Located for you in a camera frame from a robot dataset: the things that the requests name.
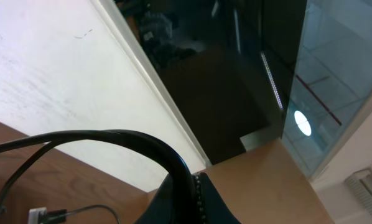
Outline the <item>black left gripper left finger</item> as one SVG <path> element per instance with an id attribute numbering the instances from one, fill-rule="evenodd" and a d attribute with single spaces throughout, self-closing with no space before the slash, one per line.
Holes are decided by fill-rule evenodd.
<path id="1" fill-rule="evenodd" d="M 137 219 L 135 224 L 178 224 L 174 208 L 173 181 L 167 175 L 157 189 L 147 210 Z"/>

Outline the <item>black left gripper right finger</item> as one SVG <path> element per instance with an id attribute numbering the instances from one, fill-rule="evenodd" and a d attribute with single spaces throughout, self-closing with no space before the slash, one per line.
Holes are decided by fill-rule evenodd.
<path id="1" fill-rule="evenodd" d="M 204 172 L 194 175 L 200 223 L 240 224 Z"/>

